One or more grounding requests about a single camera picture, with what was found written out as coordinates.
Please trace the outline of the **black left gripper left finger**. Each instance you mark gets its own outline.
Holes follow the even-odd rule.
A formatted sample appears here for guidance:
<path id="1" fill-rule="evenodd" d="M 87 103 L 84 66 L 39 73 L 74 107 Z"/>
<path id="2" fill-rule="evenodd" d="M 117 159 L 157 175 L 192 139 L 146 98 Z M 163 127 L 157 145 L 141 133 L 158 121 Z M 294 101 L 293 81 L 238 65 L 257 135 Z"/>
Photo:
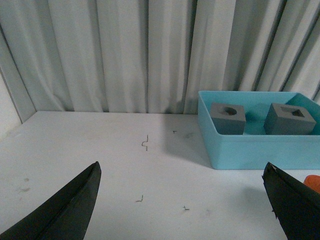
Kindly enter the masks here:
<path id="1" fill-rule="evenodd" d="M 82 240 L 96 204 L 102 170 L 95 162 L 29 215 L 0 234 L 2 240 Z"/>

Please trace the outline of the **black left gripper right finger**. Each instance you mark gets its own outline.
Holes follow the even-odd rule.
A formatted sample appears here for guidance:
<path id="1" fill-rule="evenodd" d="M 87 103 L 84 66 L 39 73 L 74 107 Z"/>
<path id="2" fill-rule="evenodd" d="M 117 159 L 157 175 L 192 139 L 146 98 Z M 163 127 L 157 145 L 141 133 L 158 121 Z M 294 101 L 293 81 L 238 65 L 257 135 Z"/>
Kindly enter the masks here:
<path id="1" fill-rule="evenodd" d="M 272 210 L 289 240 L 320 238 L 320 194 L 268 162 L 263 185 Z"/>

